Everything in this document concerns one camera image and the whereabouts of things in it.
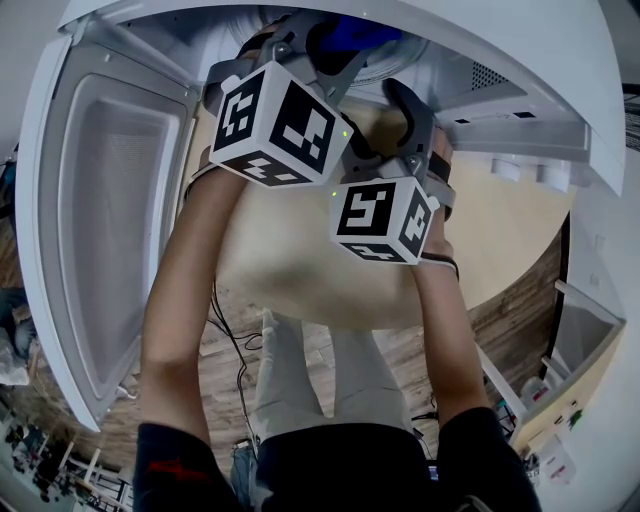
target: refrigerator door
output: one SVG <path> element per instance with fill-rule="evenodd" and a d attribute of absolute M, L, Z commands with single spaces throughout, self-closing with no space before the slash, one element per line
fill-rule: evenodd
<path fill-rule="evenodd" d="M 91 41 L 44 50 L 16 186 L 24 284 L 48 363 L 99 430 L 139 350 L 197 94 Z"/>

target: person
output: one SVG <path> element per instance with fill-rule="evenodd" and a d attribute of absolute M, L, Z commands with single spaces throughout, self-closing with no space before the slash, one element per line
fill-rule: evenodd
<path fill-rule="evenodd" d="M 209 446 L 198 348 L 225 229 L 245 186 L 223 169 L 200 177 L 162 257 L 142 336 L 135 510 L 187 503 L 240 510 Z M 453 254 L 441 210 L 424 250 Z M 306 372 L 300 322 L 265 311 L 251 417 L 260 442 L 256 509 L 540 510 L 489 408 L 456 273 L 429 263 L 412 273 L 441 427 L 439 480 L 429 478 L 407 403 L 370 332 L 330 330 L 336 400 L 334 418 L 325 418 Z"/>

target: hand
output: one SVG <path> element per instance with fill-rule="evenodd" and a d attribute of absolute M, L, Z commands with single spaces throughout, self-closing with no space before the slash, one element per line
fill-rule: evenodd
<path fill-rule="evenodd" d="M 427 234 L 427 240 L 422 248 L 423 252 L 430 252 L 440 256 L 448 256 L 453 258 L 453 246 L 447 242 L 444 236 L 444 207 L 441 206 L 433 214 L 431 227 Z"/>
<path fill-rule="evenodd" d="M 433 152 L 440 158 L 451 165 L 451 157 L 453 155 L 453 147 L 449 142 L 449 138 L 444 130 L 440 127 L 436 128 L 433 138 Z M 434 175 L 429 175 L 428 179 L 440 179 Z M 422 249 L 424 252 L 439 254 L 453 258 L 453 247 L 447 242 L 444 236 L 444 206 L 441 206 L 434 214 L 431 221 L 431 227 L 427 234 L 427 240 Z"/>

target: white pants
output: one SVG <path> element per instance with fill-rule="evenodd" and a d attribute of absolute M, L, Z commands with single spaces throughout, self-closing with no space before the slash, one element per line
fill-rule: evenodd
<path fill-rule="evenodd" d="M 330 329 L 336 361 L 334 417 L 322 413 L 309 380 L 302 323 L 265 310 L 262 363 L 251 425 L 261 441 L 339 423 L 413 432 L 409 407 L 370 331 Z"/>

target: human arm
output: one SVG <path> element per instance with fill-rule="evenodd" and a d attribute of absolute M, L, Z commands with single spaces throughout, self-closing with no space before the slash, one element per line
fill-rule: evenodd
<path fill-rule="evenodd" d="M 450 162 L 440 133 L 436 150 Z M 432 220 L 424 252 L 453 257 L 444 212 Z M 455 272 L 423 263 L 413 268 L 424 320 L 427 371 L 438 404 L 438 473 L 452 510 L 540 512 L 520 457 L 489 408 L 480 358 Z"/>
<path fill-rule="evenodd" d="M 142 421 L 207 444 L 198 349 L 224 233 L 245 186 L 244 178 L 221 169 L 194 183 L 160 262 L 142 331 Z"/>
<path fill-rule="evenodd" d="M 434 152 L 451 161 L 451 147 L 442 130 Z M 434 214 L 424 252 L 453 257 L 444 235 L 444 208 Z M 455 272 L 448 266 L 422 263 L 412 268 L 424 323 L 427 372 L 438 403 L 440 426 L 456 415 L 487 407 L 482 367 Z"/>

